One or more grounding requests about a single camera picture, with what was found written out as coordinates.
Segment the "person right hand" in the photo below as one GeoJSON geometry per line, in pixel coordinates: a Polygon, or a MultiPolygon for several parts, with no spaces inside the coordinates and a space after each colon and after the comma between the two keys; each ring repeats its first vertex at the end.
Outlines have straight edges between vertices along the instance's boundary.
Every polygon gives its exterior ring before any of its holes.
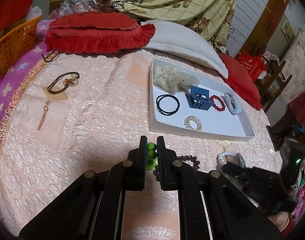
{"type": "Polygon", "coordinates": [[[280,212],[268,216],[268,219],[280,230],[280,232],[291,232],[295,228],[295,222],[288,212],[280,212]]]}

